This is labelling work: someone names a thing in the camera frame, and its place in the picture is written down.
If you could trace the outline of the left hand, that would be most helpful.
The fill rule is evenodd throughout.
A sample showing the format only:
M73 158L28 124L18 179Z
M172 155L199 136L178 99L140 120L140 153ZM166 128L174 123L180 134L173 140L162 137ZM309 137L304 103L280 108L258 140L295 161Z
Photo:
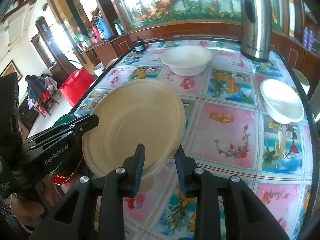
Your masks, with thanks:
M43 196L51 207L59 201L57 192L54 189L53 178L49 174L42 180ZM24 226L36 228L39 224L40 215L44 213L44 207L29 200L19 199L16 193L10 197L10 208L17 220Z

